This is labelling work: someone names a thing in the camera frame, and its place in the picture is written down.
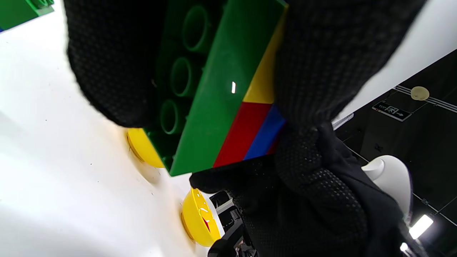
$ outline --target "yellow lego brick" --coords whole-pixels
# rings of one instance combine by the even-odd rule
[[[288,6],[284,9],[270,43],[265,50],[257,71],[252,78],[243,102],[272,104],[275,100],[273,93],[273,74],[276,60],[276,51],[284,38],[284,26],[286,24]]]

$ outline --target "beige round object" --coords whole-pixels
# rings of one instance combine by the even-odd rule
[[[411,89],[411,98],[417,101],[425,101],[430,97],[430,92],[423,86],[415,86]]]

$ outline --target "black glove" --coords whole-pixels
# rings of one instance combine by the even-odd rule
[[[380,252],[368,246],[398,221],[398,207],[338,150],[329,123],[385,65],[424,1],[287,1],[275,103],[288,125],[276,155],[191,178],[203,191],[233,196],[260,256]],[[121,126],[144,127],[155,112],[166,2],[64,0],[76,79],[91,104]],[[373,213],[379,208],[389,215]],[[385,229],[373,230],[378,218]]]

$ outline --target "green plate brick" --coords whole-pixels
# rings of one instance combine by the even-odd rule
[[[170,175],[213,166],[284,8],[279,0],[170,0],[155,80],[160,113],[145,128]]]
[[[0,27],[7,30],[53,12],[53,4],[54,0],[0,0]]]

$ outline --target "white wall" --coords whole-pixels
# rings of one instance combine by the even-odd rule
[[[55,7],[0,34],[0,256],[203,256],[179,219],[188,176],[136,163],[80,95]],[[431,0],[342,116],[454,50],[455,12],[457,1]]]

